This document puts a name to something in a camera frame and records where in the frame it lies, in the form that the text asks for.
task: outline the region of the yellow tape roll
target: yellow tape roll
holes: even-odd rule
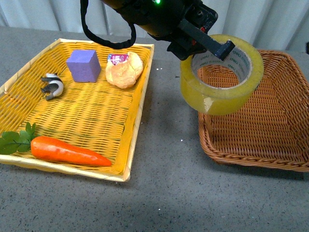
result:
[[[186,102],[199,112],[208,115],[227,115],[240,109],[260,84],[264,66],[260,53],[248,42],[230,35],[212,35],[224,44],[231,40],[233,51],[225,61],[207,51],[181,61],[181,92]],[[221,65],[232,70],[239,84],[229,88],[212,87],[197,77],[197,71],[208,65]]]

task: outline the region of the toy bread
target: toy bread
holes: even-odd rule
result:
[[[119,88],[126,89],[134,86],[136,80],[143,71],[143,62],[135,52],[128,52],[128,59],[114,65],[107,62],[106,80]]]

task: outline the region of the yellow wicker basket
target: yellow wicker basket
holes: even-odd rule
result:
[[[199,113],[205,153],[218,163],[309,172],[309,84],[293,58],[260,50],[264,76],[257,91],[236,113]],[[237,84],[221,66],[208,66],[199,77],[217,87]]]
[[[75,49],[97,51],[102,71],[95,83],[76,83],[66,65]],[[135,86],[122,90],[105,78],[109,53],[136,52],[144,71]],[[90,41],[59,39],[41,51],[0,87],[0,133],[19,131],[26,122],[37,124],[37,133],[94,150],[112,161],[111,167],[46,162],[30,152],[0,155],[0,163],[48,172],[78,174],[112,181],[127,181],[140,125],[145,92],[154,54],[153,44],[135,44],[114,51]],[[58,73],[65,89],[61,96],[46,101],[40,80]]]

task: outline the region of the toy carrot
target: toy carrot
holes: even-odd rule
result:
[[[111,162],[95,151],[70,145],[47,136],[34,136],[35,124],[27,123],[26,130],[3,132],[0,138],[0,154],[9,155],[16,151],[31,149],[34,157],[45,161],[62,161],[73,164],[111,166]]]

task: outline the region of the purple cube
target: purple cube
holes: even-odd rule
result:
[[[74,50],[67,65],[75,82],[96,82],[101,72],[95,50]]]

